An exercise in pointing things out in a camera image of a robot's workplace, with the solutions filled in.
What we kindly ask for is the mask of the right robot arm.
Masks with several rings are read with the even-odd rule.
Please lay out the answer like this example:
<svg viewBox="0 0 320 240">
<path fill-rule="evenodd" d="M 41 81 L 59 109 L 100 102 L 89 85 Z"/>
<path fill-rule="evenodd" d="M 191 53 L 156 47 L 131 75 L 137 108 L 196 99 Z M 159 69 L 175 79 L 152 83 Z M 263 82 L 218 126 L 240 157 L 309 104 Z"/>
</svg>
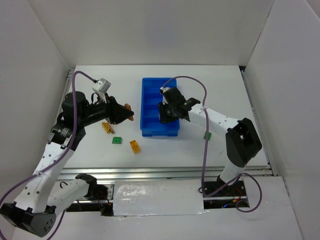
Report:
<svg viewBox="0 0 320 240">
<path fill-rule="evenodd" d="M 201 173 L 201 192 L 206 198 L 231 186 L 243 174 L 248 162 L 262 149 L 262 143 L 253 122 L 244 118 L 235 119 L 223 115 L 204 105 L 204 102 L 191 97 L 188 100 L 177 87 L 161 87 L 162 102 L 158 104 L 159 119 L 168 124 L 181 119 L 203 126 L 208 134 L 210 130 L 225 139 L 228 162 L 217 178 L 219 188 L 207 194 L 205 191 L 205 170 L 209 140 L 205 140 Z"/>
</svg>

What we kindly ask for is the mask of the yellow black striped lego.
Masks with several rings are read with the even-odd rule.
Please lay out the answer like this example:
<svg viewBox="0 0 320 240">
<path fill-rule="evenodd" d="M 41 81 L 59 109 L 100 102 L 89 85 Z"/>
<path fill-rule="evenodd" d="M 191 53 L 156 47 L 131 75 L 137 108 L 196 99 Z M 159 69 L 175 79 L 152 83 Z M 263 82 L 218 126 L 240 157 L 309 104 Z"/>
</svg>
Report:
<svg viewBox="0 0 320 240">
<path fill-rule="evenodd" d="M 110 126 L 108 125 L 107 122 L 102 122 L 101 125 L 107 134 L 109 134 L 111 132 Z"/>
</svg>

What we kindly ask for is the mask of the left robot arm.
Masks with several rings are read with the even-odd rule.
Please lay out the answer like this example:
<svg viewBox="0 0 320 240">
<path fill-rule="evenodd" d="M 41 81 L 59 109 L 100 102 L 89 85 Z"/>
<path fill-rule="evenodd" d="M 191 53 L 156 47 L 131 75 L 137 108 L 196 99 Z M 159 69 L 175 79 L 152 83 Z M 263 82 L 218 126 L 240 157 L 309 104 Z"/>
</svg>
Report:
<svg viewBox="0 0 320 240">
<path fill-rule="evenodd" d="M 13 226 L 38 237 L 46 236 L 57 216 L 74 201 L 98 200 L 108 192 L 107 187 L 86 173 L 78 174 L 71 183 L 52 192 L 62 169 L 86 135 L 85 128 L 101 120 L 120 124 L 134 115 L 128 104 L 118 104 L 113 96 L 89 103 L 80 91 L 68 93 L 61 106 L 62 112 L 51 129 L 33 178 L 12 203 L 4 203 L 0 208 L 0 214 Z"/>
</svg>

